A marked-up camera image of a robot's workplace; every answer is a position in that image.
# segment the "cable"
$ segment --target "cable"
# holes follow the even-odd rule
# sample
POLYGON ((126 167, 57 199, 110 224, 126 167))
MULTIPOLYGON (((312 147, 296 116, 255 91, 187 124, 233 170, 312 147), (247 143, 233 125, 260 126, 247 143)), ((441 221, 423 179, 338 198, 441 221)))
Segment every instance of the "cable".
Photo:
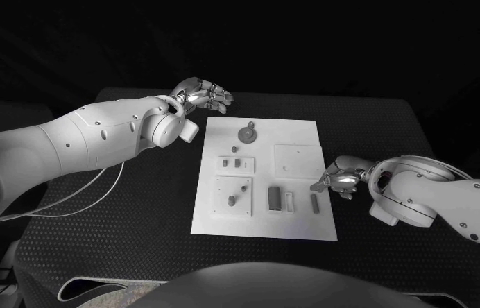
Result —
POLYGON ((70 199, 74 195, 77 195, 86 188, 87 186, 90 186, 90 184, 96 181, 97 177, 102 175, 103 171, 106 170, 106 168, 97 173, 97 175, 95 176, 95 178, 83 185, 83 187, 76 190, 69 196, 66 196, 64 198, 61 198, 60 200, 57 200, 54 203, 44 205, 43 207, 38 207, 37 209, 34 209, 33 211, 28 211, 25 213, 20 213, 20 214, 10 214, 7 216, 0 216, 0 221, 7 221, 15 218, 20 218, 23 216, 30 216, 33 213, 43 211, 44 209, 53 207, 54 205, 60 204, 63 201, 66 201, 67 199, 70 199))
POLYGON ((28 216, 41 216, 44 218, 59 218, 60 216, 70 216, 72 214, 80 213, 82 211, 89 209, 96 203, 99 203, 99 201, 106 197, 106 195, 112 191, 112 188, 116 186, 116 182, 118 182, 118 179, 119 179, 121 175, 122 175, 122 167, 119 168, 118 176, 116 176, 115 182, 112 183, 112 187, 109 188, 108 192, 102 195, 102 198, 93 204, 87 205, 83 209, 79 209, 77 211, 74 211, 72 213, 59 214, 59 215, 54 215, 54 216, 48 216, 48 215, 43 215, 43 214, 28 214, 28 216))

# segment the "black table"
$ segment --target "black table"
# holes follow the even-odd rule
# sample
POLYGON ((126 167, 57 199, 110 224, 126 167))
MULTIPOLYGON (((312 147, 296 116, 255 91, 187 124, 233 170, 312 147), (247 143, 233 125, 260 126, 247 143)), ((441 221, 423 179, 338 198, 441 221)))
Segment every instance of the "black table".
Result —
MULTIPOLYGON (((96 101, 167 94, 165 89, 102 90, 96 101)), ((328 165, 338 155, 383 160, 397 155, 432 157, 422 129, 405 101, 396 99, 234 94, 230 117, 315 120, 328 165)), ((353 201, 331 195, 337 242, 191 235, 197 174, 208 116, 188 119, 200 132, 125 163, 105 200, 63 218, 33 218, 17 248, 15 274, 27 307, 76 307, 121 287, 73 279, 168 281, 230 262, 283 262, 350 275, 400 292, 446 293, 480 306, 480 245, 438 218, 430 228, 387 226, 367 213, 366 185, 353 201), (57 301, 57 294, 67 302, 57 301)), ((106 192, 119 166, 48 214, 87 206, 106 192)), ((60 199, 95 176, 74 173, 50 182, 41 204, 60 199)))

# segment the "black background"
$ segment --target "black background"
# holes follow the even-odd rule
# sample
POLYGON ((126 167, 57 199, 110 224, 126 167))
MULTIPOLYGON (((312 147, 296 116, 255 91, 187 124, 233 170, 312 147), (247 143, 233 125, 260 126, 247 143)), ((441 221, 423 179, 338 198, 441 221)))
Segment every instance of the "black background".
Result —
POLYGON ((478 6, 478 0, 2 0, 1 98, 44 103, 59 117, 103 87, 172 88, 190 76, 232 93, 402 98, 436 157, 474 175, 478 6))

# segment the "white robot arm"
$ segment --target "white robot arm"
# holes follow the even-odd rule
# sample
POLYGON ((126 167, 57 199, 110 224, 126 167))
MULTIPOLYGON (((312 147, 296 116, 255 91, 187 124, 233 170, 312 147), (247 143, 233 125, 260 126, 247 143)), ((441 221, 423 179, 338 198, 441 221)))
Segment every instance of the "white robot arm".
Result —
POLYGON ((350 200, 360 181, 373 197, 370 215, 387 225, 400 220, 429 227, 439 214, 459 235, 478 242, 480 180, 426 157, 410 155, 373 163, 340 156, 309 190, 330 187, 350 200))
POLYGON ((0 132, 0 213, 53 178, 110 167, 177 137, 190 142, 197 126, 187 111, 198 106, 224 113, 232 100, 221 87, 188 78, 170 96, 93 103, 46 124, 0 132))

